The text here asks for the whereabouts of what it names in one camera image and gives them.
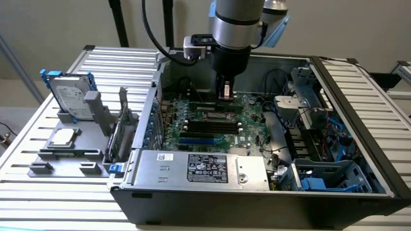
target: capacitor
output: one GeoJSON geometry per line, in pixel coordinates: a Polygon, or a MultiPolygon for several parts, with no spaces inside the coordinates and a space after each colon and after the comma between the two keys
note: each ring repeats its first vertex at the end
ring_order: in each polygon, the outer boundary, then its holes
{"type": "Polygon", "coordinates": [[[255,99],[250,99],[250,100],[249,100],[249,104],[250,104],[250,105],[255,105],[255,104],[257,104],[255,99]]]}

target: metal case panel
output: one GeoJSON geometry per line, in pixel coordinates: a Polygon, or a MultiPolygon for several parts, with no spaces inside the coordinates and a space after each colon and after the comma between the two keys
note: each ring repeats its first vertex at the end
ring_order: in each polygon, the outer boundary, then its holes
{"type": "Polygon", "coordinates": [[[342,230],[394,206],[395,200],[323,195],[111,191],[138,225],[342,230]]]}
{"type": "Polygon", "coordinates": [[[263,157],[167,151],[142,152],[135,186],[163,190],[270,190],[263,157]]]}

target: black pole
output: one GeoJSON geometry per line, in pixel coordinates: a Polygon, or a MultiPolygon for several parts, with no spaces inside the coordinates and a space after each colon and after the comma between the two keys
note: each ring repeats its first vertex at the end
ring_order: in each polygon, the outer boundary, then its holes
{"type": "Polygon", "coordinates": [[[119,35],[119,40],[120,40],[120,46],[122,47],[130,47],[128,46],[128,38],[127,38],[127,31],[126,31],[126,25],[124,25],[124,18],[123,18],[120,0],[108,0],[108,3],[110,3],[111,11],[114,13],[118,35],[119,35]]]}
{"type": "Polygon", "coordinates": [[[166,46],[171,49],[174,49],[172,5],[174,0],[163,0],[166,46]]]}

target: white wall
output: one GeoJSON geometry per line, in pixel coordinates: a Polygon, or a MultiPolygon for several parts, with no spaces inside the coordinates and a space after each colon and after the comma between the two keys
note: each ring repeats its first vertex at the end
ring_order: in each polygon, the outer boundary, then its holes
{"type": "MultiPolygon", "coordinates": [[[[140,1],[122,0],[131,46],[154,47],[140,22],[140,1]]],[[[211,0],[175,0],[176,45],[208,31],[211,0]]],[[[154,33],[164,44],[162,0],[148,0],[154,33]]],[[[277,48],[259,51],[354,57],[389,72],[411,60],[410,0],[289,0],[291,21],[277,48]]],[[[34,78],[67,70],[86,44],[119,46],[107,0],[0,0],[0,33],[34,78]]],[[[2,77],[18,78],[4,58],[2,77]]]]}

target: motherboard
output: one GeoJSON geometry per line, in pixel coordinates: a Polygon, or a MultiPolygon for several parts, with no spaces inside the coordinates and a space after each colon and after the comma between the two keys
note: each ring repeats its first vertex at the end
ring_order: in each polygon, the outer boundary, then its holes
{"type": "Polygon", "coordinates": [[[271,153],[263,149],[269,133],[258,96],[238,94],[230,105],[233,112],[216,112],[182,95],[163,101],[163,150],[231,153],[270,159],[271,153]]]}

